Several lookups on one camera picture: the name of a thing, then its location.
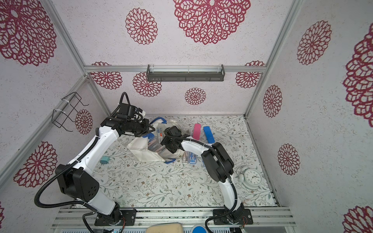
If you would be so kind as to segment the clear blue compass set case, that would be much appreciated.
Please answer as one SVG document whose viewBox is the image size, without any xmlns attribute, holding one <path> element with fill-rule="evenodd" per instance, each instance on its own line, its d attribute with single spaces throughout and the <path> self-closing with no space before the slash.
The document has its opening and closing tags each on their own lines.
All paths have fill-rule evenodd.
<svg viewBox="0 0 373 233">
<path fill-rule="evenodd" d="M 197 164 L 197 155 L 192 152 L 189 154 L 189 164 Z"/>
</svg>

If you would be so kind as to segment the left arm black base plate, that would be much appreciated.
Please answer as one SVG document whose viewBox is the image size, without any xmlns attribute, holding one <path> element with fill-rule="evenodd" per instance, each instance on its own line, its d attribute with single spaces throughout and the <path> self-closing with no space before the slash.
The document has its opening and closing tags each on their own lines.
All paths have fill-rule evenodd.
<svg viewBox="0 0 373 233">
<path fill-rule="evenodd" d="M 136 209 L 114 209 L 110 215 L 98 214 L 95 226 L 134 226 Z"/>
</svg>

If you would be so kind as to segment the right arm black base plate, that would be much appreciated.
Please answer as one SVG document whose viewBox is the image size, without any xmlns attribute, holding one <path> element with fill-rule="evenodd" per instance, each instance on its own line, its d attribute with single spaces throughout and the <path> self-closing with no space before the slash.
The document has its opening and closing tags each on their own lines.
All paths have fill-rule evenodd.
<svg viewBox="0 0 373 233">
<path fill-rule="evenodd" d="M 252 225 L 254 222 L 251 211 L 246 208 L 234 211 L 213 221 L 215 225 Z"/>
</svg>

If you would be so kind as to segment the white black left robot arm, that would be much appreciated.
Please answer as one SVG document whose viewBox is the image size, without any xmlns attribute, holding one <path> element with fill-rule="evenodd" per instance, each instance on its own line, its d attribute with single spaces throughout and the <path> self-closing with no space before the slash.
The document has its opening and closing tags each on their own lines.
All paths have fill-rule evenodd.
<svg viewBox="0 0 373 233">
<path fill-rule="evenodd" d="M 154 131 L 146 118 L 136 121 L 107 117 L 95 137 L 69 162 L 72 168 L 57 178 L 61 192 L 82 201 L 82 205 L 96 213 L 111 215 L 116 203 L 100 190 L 99 182 L 92 177 L 96 165 L 120 136 L 142 137 Z"/>
</svg>

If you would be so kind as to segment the clear pink compass case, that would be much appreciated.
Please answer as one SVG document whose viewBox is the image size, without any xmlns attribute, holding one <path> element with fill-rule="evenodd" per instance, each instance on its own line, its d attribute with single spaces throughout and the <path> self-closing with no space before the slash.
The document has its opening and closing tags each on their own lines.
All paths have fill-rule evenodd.
<svg viewBox="0 0 373 233">
<path fill-rule="evenodd" d="M 182 164 L 187 165 L 189 163 L 189 152 L 184 151 L 183 156 L 182 156 Z"/>
</svg>

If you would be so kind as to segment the white canvas bag blue handles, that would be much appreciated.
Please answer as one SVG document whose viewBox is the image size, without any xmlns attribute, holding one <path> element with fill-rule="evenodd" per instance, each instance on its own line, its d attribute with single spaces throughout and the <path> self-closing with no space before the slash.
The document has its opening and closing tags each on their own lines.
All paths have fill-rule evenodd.
<svg viewBox="0 0 373 233">
<path fill-rule="evenodd" d="M 146 136 L 137 137 L 127 145 L 127 149 L 140 161 L 140 162 L 164 162 L 166 164 L 172 163 L 183 155 L 182 150 L 177 150 L 171 153 L 160 142 L 164 139 L 164 130 L 169 127 L 176 126 L 183 133 L 185 130 L 175 120 L 166 120 L 163 117 L 157 117 L 151 122 L 151 126 L 155 131 L 147 134 Z"/>
</svg>

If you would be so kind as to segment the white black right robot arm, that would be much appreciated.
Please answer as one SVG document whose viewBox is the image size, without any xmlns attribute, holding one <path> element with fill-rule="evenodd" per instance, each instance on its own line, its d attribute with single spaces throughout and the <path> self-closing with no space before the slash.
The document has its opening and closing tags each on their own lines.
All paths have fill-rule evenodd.
<svg viewBox="0 0 373 233">
<path fill-rule="evenodd" d="M 223 195 L 224 207 L 228 214 L 238 216 L 244 206 L 239 200 L 232 175 L 234 163 L 220 143 L 204 144 L 187 135 L 167 136 L 161 141 L 170 152 L 184 150 L 201 156 L 210 177 L 218 183 Z"/>
</svg>

